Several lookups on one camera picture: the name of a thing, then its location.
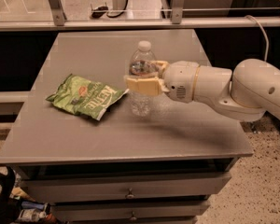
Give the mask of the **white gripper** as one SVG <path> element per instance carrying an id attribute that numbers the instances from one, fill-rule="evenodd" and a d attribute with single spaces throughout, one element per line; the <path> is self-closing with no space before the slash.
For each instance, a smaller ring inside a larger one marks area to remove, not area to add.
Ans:
<path id="1" fill-rule="evenodd" d="M 200 67 L 197 63 L 179 61 L 169 64 L 167 61 L 153 61 L 152 64 L 158 77 L 124 77 L 130 91 L 146 96 L 158 96 L 165 92 L 171 100 L 182 103 L 193 100 L 194 78 Z"/>

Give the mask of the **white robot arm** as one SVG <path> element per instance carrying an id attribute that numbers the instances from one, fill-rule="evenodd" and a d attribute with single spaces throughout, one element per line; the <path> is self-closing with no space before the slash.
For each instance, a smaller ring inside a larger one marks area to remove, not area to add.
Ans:
<path id="1" fill-rule="evenodd" d="M 234 70 L 187 61 L 155 65 L 155 72 L 126 75 L 127 88 L 147 96 L 164 93 L 186 104 L 203 103 L 240 121 L 256 121 L 266 112 L 280 120 L 280 70 L 269 63 L 247 59 Z"/>

